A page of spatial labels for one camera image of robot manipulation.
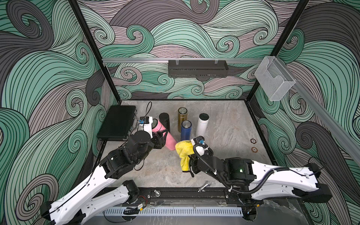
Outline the clear acrylic wall holder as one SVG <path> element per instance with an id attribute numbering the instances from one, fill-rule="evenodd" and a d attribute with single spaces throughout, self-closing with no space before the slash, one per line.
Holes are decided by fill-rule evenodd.
<path id="1" fill-rule="evenodd" d="M 270 101 L 280 101 L 296 81 L 287 65 L 275 56 L 266 56 L 255 77 Z"/>

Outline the silver bolt on rail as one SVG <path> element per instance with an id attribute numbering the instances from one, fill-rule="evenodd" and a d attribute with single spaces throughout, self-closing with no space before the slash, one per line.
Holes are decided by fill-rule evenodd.
<path id="1" fill-rule="evenodd" d="M 209 182 L 206 182 L 205 184 L 203 184 L 199 189 L 198 189 L 198 192 L 201 193 L 201 192 L 204 192 L 205 188 L 209 187 L 211 184 Z"/>

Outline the white thermos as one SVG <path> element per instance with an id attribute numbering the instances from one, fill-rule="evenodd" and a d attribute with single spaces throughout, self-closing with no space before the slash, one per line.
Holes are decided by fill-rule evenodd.
<path id="1" fill-rule="evenodd" d="M 196 127 L 196 136 L 204 136 L 209 123 L 209 115 L 206 113 L 199 114 L 198 123 Z"/>

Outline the blue thermos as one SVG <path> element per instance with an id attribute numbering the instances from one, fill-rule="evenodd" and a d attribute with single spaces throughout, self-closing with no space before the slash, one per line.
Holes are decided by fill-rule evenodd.
<path id="1" fill-rule="evenodd" d="M 185 120 L 181 124 L 181 141 L 190 140 L 192 131 L 192 123 Z"/>

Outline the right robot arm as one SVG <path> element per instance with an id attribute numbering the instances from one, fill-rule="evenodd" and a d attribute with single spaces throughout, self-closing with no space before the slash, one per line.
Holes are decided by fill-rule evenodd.
<path id="1" fill-rule="evenodd" d="M 220 159 L 211 149 L 200 145 L 189 156 L 190 169 L 203 172 L 219 183 L 228 193 L 243 199 L 261 201 L 276 197 L 300 198 L 307 203 L 327 203 L 332 199 L 330 188 L 318 180 L 321 169 L 317 164 L 304 167 L 282 167 L 263 164 L 251 159 L 232 157 Z"/>

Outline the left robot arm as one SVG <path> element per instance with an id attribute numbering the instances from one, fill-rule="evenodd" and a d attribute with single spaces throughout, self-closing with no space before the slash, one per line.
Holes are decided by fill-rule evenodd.
<path id="1" fill-rule="evenodd" d="M 100 191 L 131 172 L 145 160 L 158 142 L 147 131 L 137 131 L 125 143 L 111 151 L 79 185 L 57 201 L 47 201 L 40 207 L 40 216 L 50 225 L 83 225 L 100 212 L 121 203 L 133 203 L 139 188 L 133 180 L 123 182 L 111 192 Z"/>

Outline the black thermos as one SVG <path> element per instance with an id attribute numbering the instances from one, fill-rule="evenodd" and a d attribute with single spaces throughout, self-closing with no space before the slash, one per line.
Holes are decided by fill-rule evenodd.
<path id="1" fill-rule="evenodd" d="M 171 132 L 170 129 L 170 117 L 169 114 L 166 112 L 162 112 L 159 115 L 159 121 L 162 123 L 162 125 L 168 130 L 168 132 Z"/>

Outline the pink thermos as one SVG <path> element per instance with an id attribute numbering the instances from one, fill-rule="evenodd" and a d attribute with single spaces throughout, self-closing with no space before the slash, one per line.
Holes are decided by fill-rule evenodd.
<path id="1" fill-rule="evenodd" d="M 152 135 L 151 141 L 154 143 L 154 149 L 166 147 L 170 151 L 175 150 L 176 140 L 158 119 L 153 119 Z"/>

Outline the black wall shelf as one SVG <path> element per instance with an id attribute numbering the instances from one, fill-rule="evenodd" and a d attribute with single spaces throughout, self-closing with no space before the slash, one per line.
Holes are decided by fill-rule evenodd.
<path id="1" fill-rule="evenodd" d="M 229 67 L 224 60 L 169 60 L 168 75 L 172 78 L 226 77 Z"/>

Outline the silver knob on rail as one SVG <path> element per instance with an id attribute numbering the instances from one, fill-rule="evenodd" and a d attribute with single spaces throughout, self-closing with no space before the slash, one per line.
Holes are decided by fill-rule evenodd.
<path id="1" fill-rule="evenodd" d="M 159 190 L 154 190 L 155 196 L 159 197 L 161 195 L 161 192 Z"/>

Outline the gold thermos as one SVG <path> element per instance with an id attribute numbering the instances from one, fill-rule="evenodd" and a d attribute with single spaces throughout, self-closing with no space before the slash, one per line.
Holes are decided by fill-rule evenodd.
<path id="1" fill-rule="evenodd" d="M 188 110 L 185 107 L 180 107 L 178 109 L 178 131 L 181 132 L 182 123 L 188 118 Z"/>

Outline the yellow grey cleaning cloth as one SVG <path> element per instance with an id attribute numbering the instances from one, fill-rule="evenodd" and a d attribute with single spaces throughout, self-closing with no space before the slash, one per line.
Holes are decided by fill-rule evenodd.
<path id="1" fill-rule="evenodd" d="M 194 154 L 192 142 L 190 140 L 180 141 L 175 145 L 175 150 L 181 159 L 180 162 L 181 170 L 184 173 L 189 173 L 190 172 L 189 156 Z"/>

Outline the black hard case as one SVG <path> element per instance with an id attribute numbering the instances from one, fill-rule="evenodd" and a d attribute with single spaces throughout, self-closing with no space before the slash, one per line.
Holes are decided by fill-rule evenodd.
<path id="1" fill-rule="evenodd" d="M 125 141 L 130 135 L 136 117 L 136 106 L 111 106 L 97 138 L 101 141 Z"/>

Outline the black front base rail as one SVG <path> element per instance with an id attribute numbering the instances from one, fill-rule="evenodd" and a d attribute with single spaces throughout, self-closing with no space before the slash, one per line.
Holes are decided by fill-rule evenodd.
<path id="1" fill-rule="evenodd" d="M 161 195 L 155 196 L 154 190 L 159 190 Z M 239 195 L 228 192 L 224 187 L 206 187 L 199 193 L 196 187 L 140 187 L 142 200 L 227 200 L 228 202 L 245 202 L 250 199 L 248 195 Z"/>

